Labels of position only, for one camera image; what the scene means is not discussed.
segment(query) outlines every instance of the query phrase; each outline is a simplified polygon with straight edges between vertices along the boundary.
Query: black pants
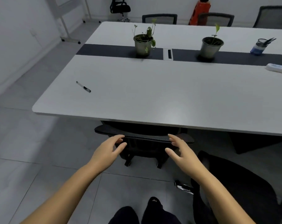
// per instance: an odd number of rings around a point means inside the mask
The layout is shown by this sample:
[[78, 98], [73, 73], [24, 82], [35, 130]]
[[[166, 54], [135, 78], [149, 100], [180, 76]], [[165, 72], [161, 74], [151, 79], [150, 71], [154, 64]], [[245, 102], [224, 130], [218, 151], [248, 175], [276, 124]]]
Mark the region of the black pants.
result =
[[[120, 208], [109, 224], [139, 224], [139, 219], [132, 207]], [[178, 218], [161, 207], [148, 205], [141, 224], [181, 224]]]

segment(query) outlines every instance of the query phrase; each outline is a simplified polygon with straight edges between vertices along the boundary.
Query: mesh pen holder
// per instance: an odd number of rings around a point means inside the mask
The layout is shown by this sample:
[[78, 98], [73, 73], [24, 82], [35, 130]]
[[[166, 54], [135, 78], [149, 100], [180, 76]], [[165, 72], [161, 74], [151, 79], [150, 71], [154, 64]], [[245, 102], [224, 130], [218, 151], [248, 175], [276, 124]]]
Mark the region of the mesh pen holder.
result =
[[267, 41], [267, 39], [264, 38], [260, 38], [258, 39], [258, 41], [256, 42], [256, 44], [253, 46], [253, 48], [251, 49], [250, 53], [252, 53], [253, 55], [259, 56], [262, 54], [262, 52], [266, 49], [266, 47], [269, 44], [264, 44], [265, 41]]

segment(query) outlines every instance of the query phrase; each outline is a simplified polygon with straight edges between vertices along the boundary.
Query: white wall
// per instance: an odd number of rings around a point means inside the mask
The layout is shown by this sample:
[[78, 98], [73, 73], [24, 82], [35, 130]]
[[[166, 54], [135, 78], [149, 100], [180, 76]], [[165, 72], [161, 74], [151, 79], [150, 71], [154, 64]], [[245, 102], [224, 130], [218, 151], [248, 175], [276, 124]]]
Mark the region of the white wall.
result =
[[[79, 26], [82, 16], [78, 6], [66, 24]], [[57, 24], [46, 0], [0, 0], [0, 94], [59, 42]]]
[[[121, 18], [112, 16], [109, 7], [112, 0], [88, 0], [94, 19], [107, 20]], [[125, 0], [131, 7], [128, 18], [141, 22], [142, 15], [154, 13], [175, 13], [179, 24], [187, 24], [198, 0]], [[282, 5], [282, 0], [210, 0], [210, 12], [235, 15], [234, 26], [252, 27], [262, 5]]]

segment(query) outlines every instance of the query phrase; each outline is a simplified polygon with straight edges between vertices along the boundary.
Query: black pen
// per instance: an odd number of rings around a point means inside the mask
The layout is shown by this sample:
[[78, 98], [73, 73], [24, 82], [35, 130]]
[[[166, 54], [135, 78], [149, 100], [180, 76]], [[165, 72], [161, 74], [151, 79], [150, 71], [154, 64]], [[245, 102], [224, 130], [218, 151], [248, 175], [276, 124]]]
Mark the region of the black pen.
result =
[[77, 84], [80, 86], [80, 87], [82, 87], [84, 90], [86, 90], [87, 92], [90, 92], [91, 93], [91, 90], [89, 90], [87, 87], [85, 87], [85, 86], [83, 86], [81, 83], [79, 83], [78, 81], [77, 81]]

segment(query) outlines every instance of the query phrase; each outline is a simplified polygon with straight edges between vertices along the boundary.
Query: black office chair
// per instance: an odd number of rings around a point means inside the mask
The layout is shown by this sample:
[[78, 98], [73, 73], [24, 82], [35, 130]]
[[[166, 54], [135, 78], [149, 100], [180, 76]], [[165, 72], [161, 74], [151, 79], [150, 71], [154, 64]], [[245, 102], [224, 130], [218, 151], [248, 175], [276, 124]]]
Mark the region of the black office chair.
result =
[[282, 6], [261, 6], [253, 28], [282, 29]]
[[234, 15], [208, 12], [198, 15], [198, 26], [215, 26], [216, 23], [219, 26], [231, 26], [234, 20]]
[[122, 19], [118, 20], [119, 22], [129, 22], [128, 18], [124, 18], [124, 12], [130, 12], [130, 6], [124, 0], [112, 0], [110, 5], [110, 12], [111, 13], [121, 13]]
[[156, 23], [160, 24], [176, 24], [176, 14], [149, 14], [142, 16], [142, 23], [151, 23], [152, 19], [156, 19]]
[[[278, 204], [272, 186], [258, 175], [229, 160], [200, 151], [199, 160], [225, 186], [256, 224], [280, 224], [282, 202]], [[177, 188], [193, 194], [196, 224], [217, 224], [216, 217], [200, 185], [191, 179], [192, 187], [176, 181]]]
[[125, 166], [129, 166], [134, 156], [142, 156], [157, 159], [157, 167], [169, 158], [165, 148], [176, 149], [169, 141], [168, 134], [174, 134], [184, 139], [188, 144], [194, 143], [194, 139], [186, 134], [187, 129], [178, 127], [153, 126], [145, 124], [122, 123], [102, 121], [103, 125], [96, 127], [96, 133], [109, 137], [123, 134], [123, 142], [127, 143], [120, 157], [126, 160]]

